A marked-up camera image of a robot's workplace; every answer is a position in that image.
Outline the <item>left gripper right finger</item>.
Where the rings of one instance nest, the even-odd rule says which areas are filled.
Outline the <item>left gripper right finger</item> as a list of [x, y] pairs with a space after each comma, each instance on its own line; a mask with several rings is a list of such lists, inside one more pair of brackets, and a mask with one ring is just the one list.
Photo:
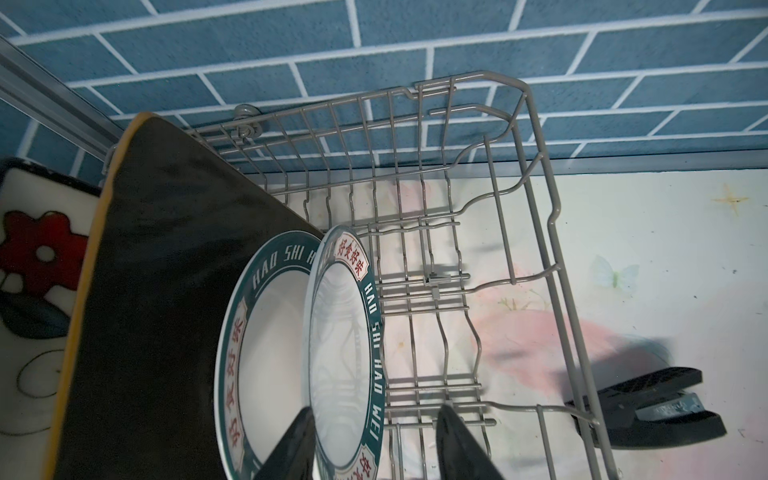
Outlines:
[[449, 404], [440, 407], [435, 430], [441, 479], [503, 479], [464, 421]]

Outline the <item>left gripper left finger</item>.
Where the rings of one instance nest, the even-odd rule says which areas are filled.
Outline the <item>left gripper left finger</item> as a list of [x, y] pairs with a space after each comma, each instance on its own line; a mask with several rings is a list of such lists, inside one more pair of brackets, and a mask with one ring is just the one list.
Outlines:
[[302, 408], [286, 430], [255, 480], [310, 480], [316, 450], [316, 425], [312, 408]]

